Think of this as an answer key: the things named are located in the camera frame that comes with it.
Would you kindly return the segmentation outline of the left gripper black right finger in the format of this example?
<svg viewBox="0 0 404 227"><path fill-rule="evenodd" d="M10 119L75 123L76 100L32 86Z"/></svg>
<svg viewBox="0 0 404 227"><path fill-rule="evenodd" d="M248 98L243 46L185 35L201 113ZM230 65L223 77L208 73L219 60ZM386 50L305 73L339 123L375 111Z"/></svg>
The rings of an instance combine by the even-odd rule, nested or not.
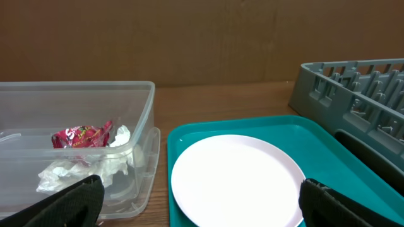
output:
<svg viewBox="0 0 404 227"><path fill-rule="evenodd" d="M313 178L300 185L299 207L307 227L403 227Z"/></svg>

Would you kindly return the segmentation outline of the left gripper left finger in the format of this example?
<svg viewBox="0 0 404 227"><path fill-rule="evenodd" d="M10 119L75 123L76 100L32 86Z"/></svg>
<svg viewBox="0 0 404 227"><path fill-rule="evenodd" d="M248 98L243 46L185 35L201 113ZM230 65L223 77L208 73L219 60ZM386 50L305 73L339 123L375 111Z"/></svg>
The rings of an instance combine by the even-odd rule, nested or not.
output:
<svg viewBox="0 0 404 227"><path fill-rule="evenodd" d="M1 220L1 227L96 227L105 189L98 175Z"/></svg>

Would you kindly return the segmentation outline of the white napkin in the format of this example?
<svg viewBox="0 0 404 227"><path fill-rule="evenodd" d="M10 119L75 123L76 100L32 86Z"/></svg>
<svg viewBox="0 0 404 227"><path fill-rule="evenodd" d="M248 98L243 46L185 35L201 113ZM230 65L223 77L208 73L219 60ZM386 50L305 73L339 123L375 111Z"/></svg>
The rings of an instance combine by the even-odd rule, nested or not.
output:
<svg viewBox="0 0 404 227"><path fill-rule="evenodd" d="M125 125L120 126L114 135L111 143L108 140L107 145L100 148L121 146L126 144L131 137L131 133ZM67 161L54 161L41 171L38 174L40 181L36 191L53 194L89 175L98 175L104 187L109 187L112 185L113 176L116 173L128 175L131 167L144 165L145 155L139 145L117 154L74 156Z"/></svg>

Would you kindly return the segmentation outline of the red foil wrapper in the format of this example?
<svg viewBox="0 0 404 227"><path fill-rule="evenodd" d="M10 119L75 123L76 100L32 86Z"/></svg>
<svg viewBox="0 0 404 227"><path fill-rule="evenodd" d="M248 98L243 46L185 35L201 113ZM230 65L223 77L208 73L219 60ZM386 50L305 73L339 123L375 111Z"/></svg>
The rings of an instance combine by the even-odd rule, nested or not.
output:
<svg viewBox="0 0 404 227"><path fill-rule="evenodd" d="M102 127L91 125L76 126L61 130L52 135L53 148L99 148L105 147L113 128L112 121Z"/></svg>

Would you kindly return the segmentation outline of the white plate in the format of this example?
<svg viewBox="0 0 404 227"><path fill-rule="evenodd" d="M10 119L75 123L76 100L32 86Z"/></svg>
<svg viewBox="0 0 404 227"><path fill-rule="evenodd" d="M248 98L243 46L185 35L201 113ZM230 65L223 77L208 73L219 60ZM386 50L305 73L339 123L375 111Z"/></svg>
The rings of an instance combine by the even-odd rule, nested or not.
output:
<svg viewBox="0 0 404 227"><path fill-rule="evenodd" d="M276 146L249 136L220 135L186 148L174 163L171 187L196 226L290 226L305 175Z"/></svg>

